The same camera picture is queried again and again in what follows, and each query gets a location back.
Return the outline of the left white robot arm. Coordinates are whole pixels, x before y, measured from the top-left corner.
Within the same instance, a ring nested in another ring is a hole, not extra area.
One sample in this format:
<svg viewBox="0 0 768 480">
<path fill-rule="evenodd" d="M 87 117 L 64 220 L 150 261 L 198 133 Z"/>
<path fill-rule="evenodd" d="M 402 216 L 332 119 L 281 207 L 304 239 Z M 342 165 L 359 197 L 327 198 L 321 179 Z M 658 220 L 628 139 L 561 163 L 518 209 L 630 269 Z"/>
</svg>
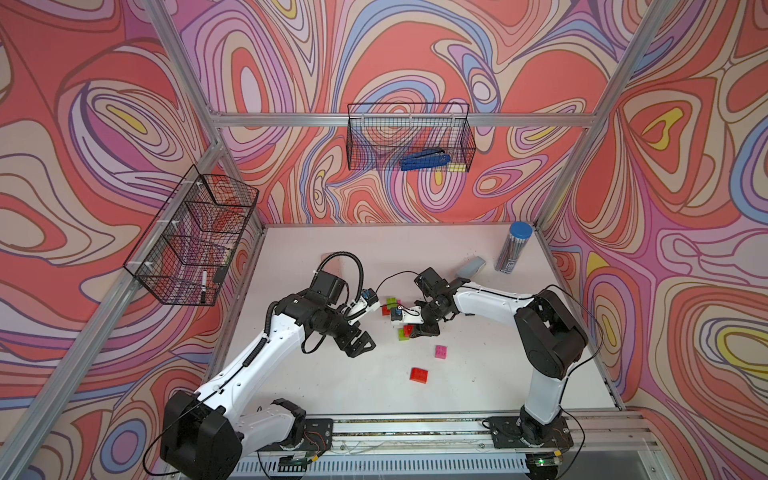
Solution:
<svg viewBox="0 0 768 480">
<path fill-rule="evenodd" d="M 309 288 L 270 303 L 263 332 L 220 373 L 192 393 L 174 393 L 152 443 L 160 459 L 190 479 L 226 479 L 241 458 L 265 447 L 308 445 L 307 413 L 296 403 L 279 398 L 256 413 L 245 410 L 277 366 L 304 350 L 313 333 L 334 339 L 350 358 L 374 349 L 359 320 L 379 308 L 377 293 L 362 289 L 345 307 L 337 303 L 345 285 L 316 272 Z"/>
</svg>

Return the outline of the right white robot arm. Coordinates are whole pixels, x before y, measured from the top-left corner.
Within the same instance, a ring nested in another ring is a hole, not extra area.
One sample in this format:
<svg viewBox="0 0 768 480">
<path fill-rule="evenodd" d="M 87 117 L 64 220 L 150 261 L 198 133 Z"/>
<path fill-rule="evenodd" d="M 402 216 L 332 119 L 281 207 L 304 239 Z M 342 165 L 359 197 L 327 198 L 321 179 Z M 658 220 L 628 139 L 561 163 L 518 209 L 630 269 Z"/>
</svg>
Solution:
<svg viewBox="0 0 768 480">
<path fill-rule="evenodd" d="M 561 401 L 569 372 L 589 343 L 561 298 L 548 289 L 521 295 L 489 289 L 462 277 L 448 281 L 433 268 L 417 274 L 414 283 L 422 298 L 415 302 L 418 322 L 413 325 L 413 338 L 440 335 L 440 324 L 458 315 L 481 316 L 517 329 L 533 373 L 515 438 L 529 447 L 543 446 L 562 419 Z"/>
</svg>

